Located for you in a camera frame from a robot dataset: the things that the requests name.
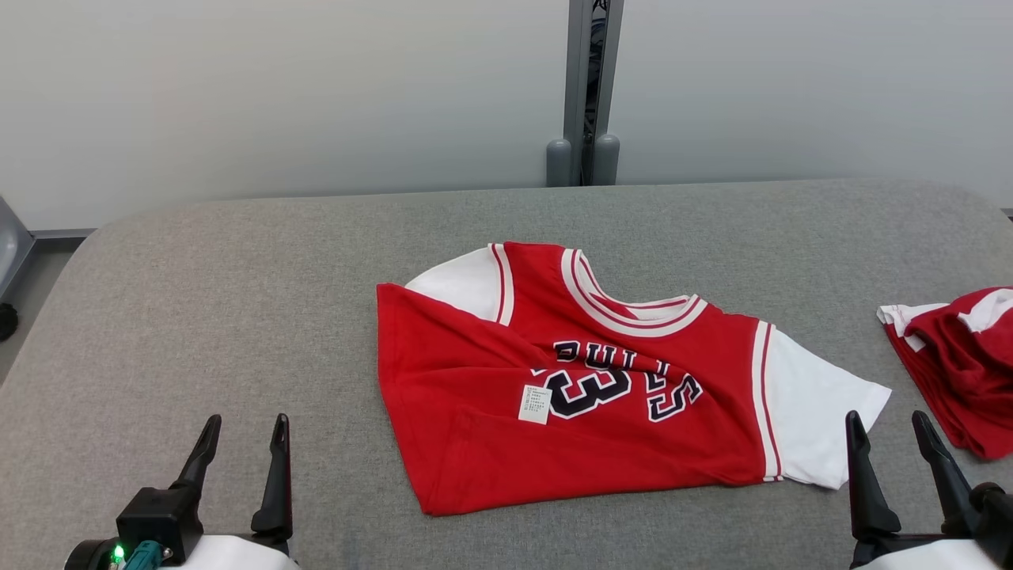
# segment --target white tag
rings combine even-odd
[[[549,423],[551,399],[551,390],[533,386],[524,387],[524,398],[521,399],[521,411],[517,413],[517,419],[544,426]]]

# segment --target gray table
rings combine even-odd
[[[696,293],[891,388],[872,460],[905,530],[937,527],[909,419],[925,403],[874,313],[1013,282],[1013,224],[980,197],[819,180],[258,199],[134,216],[70,260],[0,388],[0,568],[113,536],[213,413],[202,518],[245,531],[280,411],[305,568],[847,567],[847,491],[791,482],[422,515],[377,388],[374,288],[511,239],[582,247],[620,299]],[[956,457],[1013,487],[1011,461]]]

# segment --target white wall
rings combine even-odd
[[[1013,207],[1013,2],[626,0],[618,183],[888,175]]]
[[[0,194],[29,229],[197,199],[539,186],[566,2],[5,0]]]

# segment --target shirt sleeve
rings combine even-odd
[[[841,488],[848,481],[845,416],[855,410],[871,428],[890,391],[827,362],[774,327],[765,357],[764,396],[779,474]]]
[[[500,325],[510,325],[514,312],[514,278],[499,243],[438,264],[405,289]]]

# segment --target teal connector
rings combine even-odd
[[[162,545],[155,541],[145,541],[130,555],[124,570],[155,570],[161,565]]]

